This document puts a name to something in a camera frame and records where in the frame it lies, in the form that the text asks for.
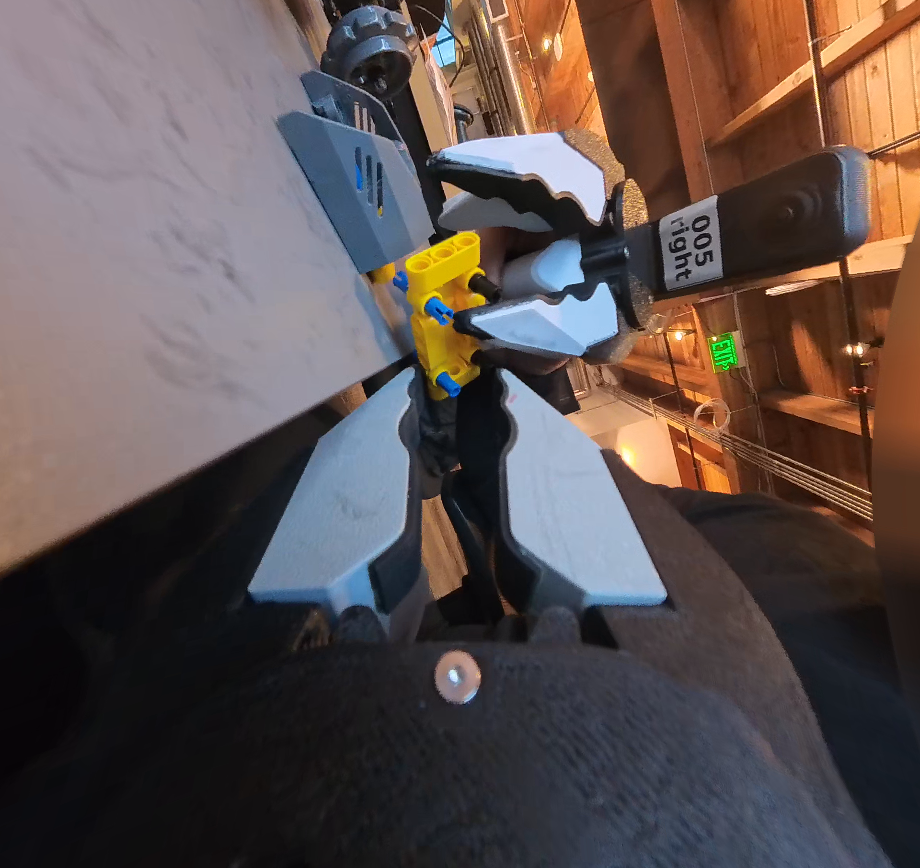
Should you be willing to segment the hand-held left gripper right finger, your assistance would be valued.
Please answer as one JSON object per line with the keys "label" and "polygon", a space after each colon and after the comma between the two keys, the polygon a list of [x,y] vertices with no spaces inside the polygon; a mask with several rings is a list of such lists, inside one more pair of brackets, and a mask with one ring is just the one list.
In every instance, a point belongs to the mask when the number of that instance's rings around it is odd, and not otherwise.
{"label": "hand-held left gripper right finger", "polygon": [[497,417],[499,586],[515,608],[657,607],[668,598],[602,449],[506,369]]}

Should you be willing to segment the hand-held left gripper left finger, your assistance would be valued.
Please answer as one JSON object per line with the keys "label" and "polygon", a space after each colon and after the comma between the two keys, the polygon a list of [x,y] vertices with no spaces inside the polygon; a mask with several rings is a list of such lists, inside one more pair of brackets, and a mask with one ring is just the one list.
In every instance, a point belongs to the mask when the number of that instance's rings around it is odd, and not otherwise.
{"label": "hand-held left gripper left finger", "polygon": [[385,632],[419,632],[424,396],[406,368],[320,438],[249,583],[255,601],[314,604],[333,624],[365,607]]}

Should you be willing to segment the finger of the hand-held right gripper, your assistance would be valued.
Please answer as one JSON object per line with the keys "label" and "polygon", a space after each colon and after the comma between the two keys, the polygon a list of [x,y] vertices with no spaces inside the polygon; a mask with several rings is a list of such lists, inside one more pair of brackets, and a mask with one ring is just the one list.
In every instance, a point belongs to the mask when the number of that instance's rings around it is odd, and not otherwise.
{"label": "finger of the hand-held right gripper", "polygon": [[601,226],[607,211],[603,166],[563,133],[461,142],[434,152],[428,173],[457,189],[438,218],[443,230],[574,234]]}
{"label": "finger of the hand-held right gripper", "polygon": [[579,298],[533,294],[521,299],[456,311],[454,330],[475,338],[486,349],[532,356],[585,356],[619,331],[615,297],[608,285],[595,285]]}

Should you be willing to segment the yellow brick panel with pins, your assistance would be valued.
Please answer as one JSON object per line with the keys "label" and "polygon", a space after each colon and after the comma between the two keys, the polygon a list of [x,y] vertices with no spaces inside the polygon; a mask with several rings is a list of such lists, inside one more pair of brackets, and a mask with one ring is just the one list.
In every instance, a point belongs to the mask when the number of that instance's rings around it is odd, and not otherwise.
{"label": "yellow brick panel with pins", "polygon": [[479,346],[454,326],[454,318],[500,299],[500,288],[481,268],[478,234],[461,232],[410,256],[393,283],[410,306],[415,352],[431,398],[458,397],[479,374],[473,360]]}

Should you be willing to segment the grey brick bucket assembly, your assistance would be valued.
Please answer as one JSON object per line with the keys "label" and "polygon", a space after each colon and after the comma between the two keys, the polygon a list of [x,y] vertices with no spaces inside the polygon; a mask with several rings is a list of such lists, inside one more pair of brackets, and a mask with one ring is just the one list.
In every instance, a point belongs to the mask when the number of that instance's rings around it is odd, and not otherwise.
{"label": "grey brick bucket assembly", "polygon": [[301,83],[306,110],[277,126],[356,270],[427,248],[434,230],[419,175],[385,105],[319,69]]}

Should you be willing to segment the person's right hand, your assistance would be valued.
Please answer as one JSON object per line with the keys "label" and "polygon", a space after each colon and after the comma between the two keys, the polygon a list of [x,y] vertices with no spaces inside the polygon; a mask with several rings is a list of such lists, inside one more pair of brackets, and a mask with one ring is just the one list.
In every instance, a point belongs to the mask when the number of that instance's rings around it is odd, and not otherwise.
{"label": "person's right hand", "polygon": [[502,287],[503,266],[509,257],[514,230],[507,227],[489,227],[477,230],[479,238],[479,266],[489,283]]}

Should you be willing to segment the yellow black brick vehicle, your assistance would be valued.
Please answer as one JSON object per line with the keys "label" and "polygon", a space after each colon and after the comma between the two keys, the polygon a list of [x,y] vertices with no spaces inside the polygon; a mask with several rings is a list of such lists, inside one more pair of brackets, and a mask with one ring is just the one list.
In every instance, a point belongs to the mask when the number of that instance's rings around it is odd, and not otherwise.
{"label": "yellow black brick vehicle", "polygon": [[383,104],[419,174],[434,236],[446,193],[426,165],[433,153],[466,138],[471,112],[454,103],[452,74],[465,49],[451,30],[451,0],[316,0],[330,33],[322,71]]}

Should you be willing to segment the silver ventilation duct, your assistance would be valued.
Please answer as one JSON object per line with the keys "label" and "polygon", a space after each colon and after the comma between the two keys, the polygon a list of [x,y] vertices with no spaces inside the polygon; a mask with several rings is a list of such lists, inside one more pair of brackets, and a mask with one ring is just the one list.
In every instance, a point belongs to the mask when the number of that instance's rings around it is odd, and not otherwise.
{"label": "silver ventilation duct", "polygon": [[531,106],[523,91],[521,64],[512,47],[511,7],[508,0],[479,0],[486,18],[491,60],[500,83],[504,108],[509,116],[508,129],[518,135],[536,131]]}

